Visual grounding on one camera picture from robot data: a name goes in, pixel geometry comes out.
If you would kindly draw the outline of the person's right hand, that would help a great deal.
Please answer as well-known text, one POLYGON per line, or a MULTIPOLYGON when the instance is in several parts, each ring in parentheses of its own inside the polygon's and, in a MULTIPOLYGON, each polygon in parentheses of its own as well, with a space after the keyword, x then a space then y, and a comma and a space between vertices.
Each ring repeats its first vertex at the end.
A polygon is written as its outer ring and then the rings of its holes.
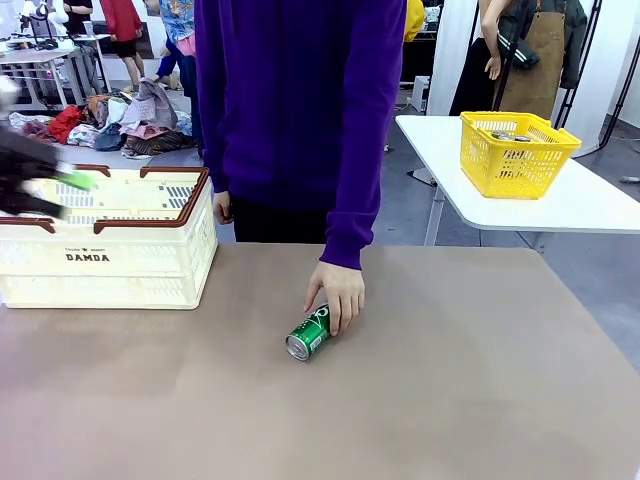
POLYGON ((213 194, 214 216, 219 224, 226 225, 233 222, 232 201, 228 191, 213 194))

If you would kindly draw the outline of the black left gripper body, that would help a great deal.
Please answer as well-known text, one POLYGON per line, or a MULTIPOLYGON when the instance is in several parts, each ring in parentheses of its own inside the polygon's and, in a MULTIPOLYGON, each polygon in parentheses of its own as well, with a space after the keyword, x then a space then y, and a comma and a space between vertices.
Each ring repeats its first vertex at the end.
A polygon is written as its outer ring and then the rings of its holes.
POLYGON ((33 179, 54 179, 57 164, 54 147, 2 126, 1 211, 18 216, 14 214, 14 198, 18 192, 31 194, 23 184, 33 179))

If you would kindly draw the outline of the person's left hand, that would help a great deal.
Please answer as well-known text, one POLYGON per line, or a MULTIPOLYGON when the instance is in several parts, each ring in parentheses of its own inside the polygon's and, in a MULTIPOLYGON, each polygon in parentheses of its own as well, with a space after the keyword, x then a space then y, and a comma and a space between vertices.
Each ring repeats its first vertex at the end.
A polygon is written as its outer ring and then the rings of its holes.
POLYGON ((362 273, 319 261, 312 273, 304 303, 304 311, 313 306, 318 293, 323 290, 329 305, 332 336, 348 328, 364 307, 365 283, 362 273))

